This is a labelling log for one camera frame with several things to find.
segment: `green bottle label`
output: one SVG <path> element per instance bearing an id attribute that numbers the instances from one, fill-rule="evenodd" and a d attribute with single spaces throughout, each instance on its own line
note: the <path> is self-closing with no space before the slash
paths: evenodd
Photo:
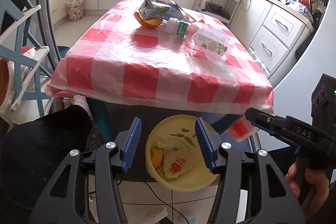
<path id="1" fill-rule="evenodd" d="M 178 25 L 176 35 L 178 37 L 184 37 L 185 31 L 187 30 L 189 25 L 190 24 L 188 22 L 185 22 L 185 21 L 181 20 L 180 24 Z"/>

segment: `kitchen counter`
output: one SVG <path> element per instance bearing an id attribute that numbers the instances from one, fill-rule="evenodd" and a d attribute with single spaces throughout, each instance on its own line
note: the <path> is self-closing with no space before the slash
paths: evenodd
<path id="1" fill-rule="evenodd" d="M 284 3 L 282 3 L 279 0 L 267 0 L 267 1 L 279 6 L 280 8 L 282 8 L 284 10 L 286 10 L 287 12 L 289 12 L 290 14 L 295 16 L 297 19 L 302 21 L 312 33 L 314 32 L 314 28 L 313 28 L 312 24 L 310 23 L 310 21 L 304 15 L 302 15 L 299 12 L 295 11 L 294 9 L 288 7 L 287 5 L 285 5 Z"/>

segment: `cardboard box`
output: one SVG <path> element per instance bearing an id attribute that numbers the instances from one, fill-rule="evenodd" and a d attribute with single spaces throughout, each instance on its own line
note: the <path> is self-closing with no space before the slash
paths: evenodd
<path id="1" fill-rule="evenodd" d="M 145 0 L 139 8 L 139 13 L 144 21 L 154 18 L 165 20 L 169 20 L 171 17 L 177 19 L 183 18 L 179 6 L 162 0 Z"/>

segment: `white wall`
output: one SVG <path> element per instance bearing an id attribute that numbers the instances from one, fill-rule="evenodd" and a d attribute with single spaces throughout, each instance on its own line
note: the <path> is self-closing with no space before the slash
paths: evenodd
<path id="1" fill-rule="evenodd" d="M 274 113 L 311 124 L 311 94 L 323 73 L 336 77 L 336 0 L 330 0 L 321 25 L 305 53 L 274 89 Z M 265 132 L 258 133 L 261 147 L 273 150 L 286 146 Z"/>

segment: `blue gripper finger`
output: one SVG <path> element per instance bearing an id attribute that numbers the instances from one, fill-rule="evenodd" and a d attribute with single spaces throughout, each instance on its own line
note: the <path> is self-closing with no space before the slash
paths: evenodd
<path id="1" fill-rule="evenodd" d="M 120 160 L 122 161 L 121 170 L 123 173 L 126 173 L 132 165 L 140 135 L 141 120 L 139 118 L 135 118 L 128 130 L 126 141 L 120 147 Z"/>
<path id="2" fill-rule="evenodd" d="M 214 144 L 202 118 L 198 118 L 195 123 L 196 137 L 201 148 L 205 166 L 213 173 L 218 160 L 218 149 Z"/>

